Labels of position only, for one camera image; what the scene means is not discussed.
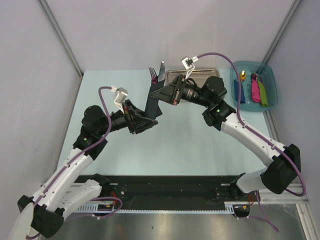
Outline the silver table knife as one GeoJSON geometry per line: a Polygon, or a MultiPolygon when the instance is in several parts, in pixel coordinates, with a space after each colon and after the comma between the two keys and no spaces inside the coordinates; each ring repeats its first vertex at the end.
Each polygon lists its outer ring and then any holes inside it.
{"type": "Polygon", "coordinates": [[[159,72],[157,75],[157,81],[161,82],[164,81],[166,79],[166,67],[165,67],[165,62],[162,61],[160,63],[160,67],[159,67],[159,72]]]}

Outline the black paper napkin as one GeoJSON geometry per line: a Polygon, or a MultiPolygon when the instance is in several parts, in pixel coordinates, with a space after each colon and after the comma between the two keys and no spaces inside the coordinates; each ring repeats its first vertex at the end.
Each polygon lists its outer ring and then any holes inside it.
{"type": "Polygon", "coordinates": [[[149,119],[155,120],[157,117],[162,115],[162,111],[159,107],[159,100],[150,97],[150,94],[164,86],[165,80],[159,81],[157,83],[152,83],[149,88],[147,95],[147,101],[144,110],[144,116],[149,119]]]}

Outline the iridescent rainbow fork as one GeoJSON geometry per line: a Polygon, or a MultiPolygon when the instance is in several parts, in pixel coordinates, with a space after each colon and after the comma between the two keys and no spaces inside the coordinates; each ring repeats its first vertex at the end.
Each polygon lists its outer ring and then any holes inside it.
{"type": "Polygon", "coordinates": [[[149,70],[149,73],[150,73],[150,76],[151,76],[151,82],[153,84],[158,83],[158,75],[156,74],[155,69],[153,67],[149,67],[148,70],[149,70]]]}

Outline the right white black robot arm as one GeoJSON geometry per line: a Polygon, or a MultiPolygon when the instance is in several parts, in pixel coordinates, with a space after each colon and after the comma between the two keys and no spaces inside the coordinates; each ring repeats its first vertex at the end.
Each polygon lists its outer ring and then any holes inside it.
{"type": "Polygon", "coordinates": [[[282,194],[301,172],[300,149],[294,144],[286,146],[254,129],[224,101],[226,94],[220,77],[211,76],[198,87],[178,74],[169,84],[152,90],[149,95],[173,106],[184,100],[205,107],[202,116],[208,126],[233,137],[261,160],[263,169],[242,173],[232,182],[230,194],[235,200],[242,201],[250,192],[262,189],[282,194]]]}

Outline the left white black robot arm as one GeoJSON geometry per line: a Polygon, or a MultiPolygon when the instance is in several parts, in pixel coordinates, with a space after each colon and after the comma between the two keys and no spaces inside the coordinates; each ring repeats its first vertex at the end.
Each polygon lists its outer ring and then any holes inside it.
{"type": "Polygon", "coordinates": [[[18,200],[20,213],[27,206],[32,208],[22,238],[33,240],[40,235],[51,238],[78,207],[91,199],[107,199],[111,193],[110,182],[100,174],[94,174],[79,190],[70,194],[67,191],[103,151],[109,133],[128,128],[131,134],[140,134],[157,125],[156,118],[160,115],[159,103],[152,99],[147,100],[144,110],[130,100],[122,102],[121,109],[113,113],[98,105],[89,106],[84,111],[80,134],[63,165],[32,196],[22,195],[18,200]]]}

